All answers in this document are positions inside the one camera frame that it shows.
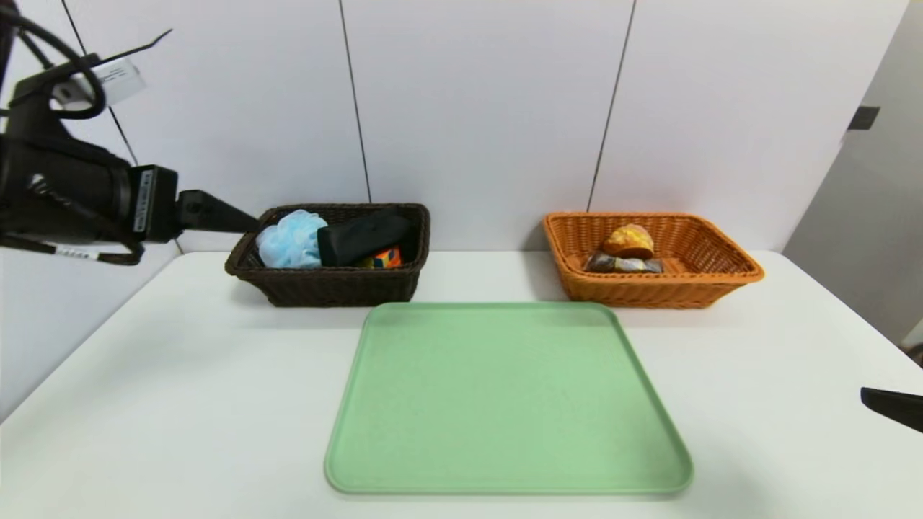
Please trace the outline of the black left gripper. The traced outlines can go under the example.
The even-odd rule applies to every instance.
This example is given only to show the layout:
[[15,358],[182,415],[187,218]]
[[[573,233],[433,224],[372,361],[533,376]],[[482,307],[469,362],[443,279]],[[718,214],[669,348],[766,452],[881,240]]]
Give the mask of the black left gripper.
[[99,216],[91,221],[59,210],[50,220],[52,240],[162,244],[185,231],[245,234],[258,228],[257,218],[202,190],[184,190],[176,200],[177,174],[170,169],[135,167],[89,143],[47,143],[45,150],[52,159],[45,175],[50,188]]

